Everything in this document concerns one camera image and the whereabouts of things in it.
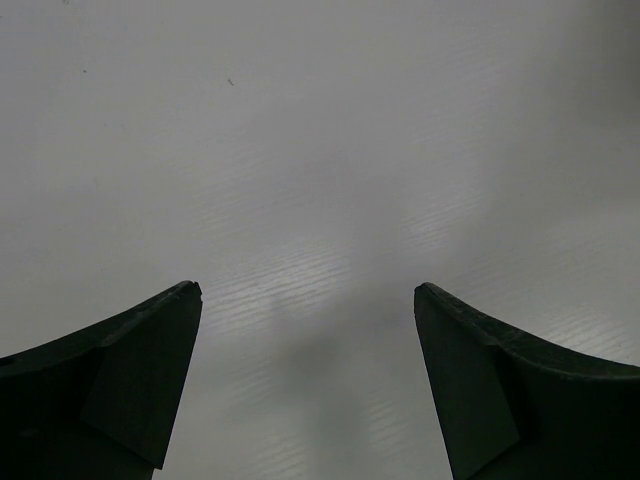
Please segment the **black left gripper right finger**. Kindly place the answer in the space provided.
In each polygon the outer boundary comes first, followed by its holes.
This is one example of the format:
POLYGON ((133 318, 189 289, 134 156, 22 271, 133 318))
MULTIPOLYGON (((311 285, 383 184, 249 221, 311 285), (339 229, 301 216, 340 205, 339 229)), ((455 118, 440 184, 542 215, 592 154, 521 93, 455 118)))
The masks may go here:
POLYGON ((425 283, 414 315, 456 479, 635 479, 639 370, 559 346, 425 283))

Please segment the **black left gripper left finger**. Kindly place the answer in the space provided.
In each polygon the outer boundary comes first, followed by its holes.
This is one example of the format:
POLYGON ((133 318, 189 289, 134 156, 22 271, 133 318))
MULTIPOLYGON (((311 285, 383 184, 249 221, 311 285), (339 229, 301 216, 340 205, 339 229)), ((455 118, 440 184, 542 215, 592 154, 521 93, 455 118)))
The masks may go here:
POLYGON ((163 468, 202 313, 198 283, 1 360, 4 479, 150 479, 163 468))

